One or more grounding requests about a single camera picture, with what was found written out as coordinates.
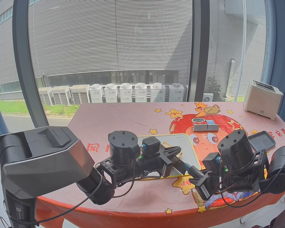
building facade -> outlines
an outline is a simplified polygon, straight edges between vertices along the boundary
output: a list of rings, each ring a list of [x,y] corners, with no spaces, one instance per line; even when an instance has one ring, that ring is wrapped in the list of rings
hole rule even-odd
[[[223,97],[234,92],[243,36],[243,19],[235,11],[225,9],[229,6],[226,1],[210,0],[205,82],[208,92],[216,80]],[[0,99],[23,98],[13,52],[12,6],[13,0],[0,0]],[[29,0],[28,12],[38,87],[45,86],[45,75],[51,87],[139,82],[189,84],[192,0]],[[254,19],[248,21],[244,68],[257,59],[254,75],[259,78],[265,40],[265,25]],[[244,71],[243,82],[249,81],[249,77]],[[240,94],[245,94],[246,89],[242,84]]]

gray tray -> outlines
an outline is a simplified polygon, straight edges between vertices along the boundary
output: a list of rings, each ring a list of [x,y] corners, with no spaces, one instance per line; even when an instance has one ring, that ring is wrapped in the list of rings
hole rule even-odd
[[[268,150],[276,145],[275,140],[266,131],[250,135],[248,136],[248,140],[256,151],[262,149]]]

cartoon tablecloth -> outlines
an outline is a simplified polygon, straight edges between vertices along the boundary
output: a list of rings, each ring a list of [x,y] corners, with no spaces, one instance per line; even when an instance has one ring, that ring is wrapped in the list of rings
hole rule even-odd
[[[193,124],[214,120],[219,131],[194,132]],[[285,123],[243,110],[242,102],[163,102],[83,104],[71,120],[69,128],[81,139],[95,162],[109,156],[108,133],[126,130],[138,136],[181,135],[190,142],[198,166],[203,158],[216,152],[217,144],[234,130],[244,129],[248,135],[266,130],[276,141],[267,151],[270,161],[274,151],[285,145]],[[263,206],[276,203],[284,193],[264,194],[243,208],[225,205],[220,195],[204,201],[188,179],[190,176],[134,183],[124,197],[98,206],[90,200],[64,217],[42,223],[46,228],[62,227],[64,218],[81,228],[90,227],[175,227],[207,228],[242,217]],[[128,190],[130,183],[116,189],[115,195]],[[224,193],[227,202],[242,205],[257,193]],[[76,205],[86,196],[76,184],[38,197],[37,220],[57,215]]]

street lamp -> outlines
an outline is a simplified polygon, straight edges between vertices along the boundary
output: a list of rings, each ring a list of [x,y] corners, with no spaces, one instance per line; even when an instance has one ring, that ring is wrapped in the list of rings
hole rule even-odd
[[[244,58],[245,58],[245,49],[246,49],[246,26],[247,26],[247,18],[246,18],[246,0],[243,0],[243,18],[244,18],[244,26],[243,26],[243,45],[242,45],[242,57],[241,57],[241,65],[239,69],[239,78],[238,82],[236,85],[236,92],[234,94],[234,99],[233,101],[237,100],[237,96],[239,93],[239,86],[241,83],[241,78],[242,78],[242,72],[243,72],[243,67],[244,67]]]

toaster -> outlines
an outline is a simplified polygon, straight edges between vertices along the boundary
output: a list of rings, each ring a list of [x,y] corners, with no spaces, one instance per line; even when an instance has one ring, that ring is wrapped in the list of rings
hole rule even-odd
[[[283,93],[278,88],[251,79],[244,100],[244,110],[274,120],[279,110]]]

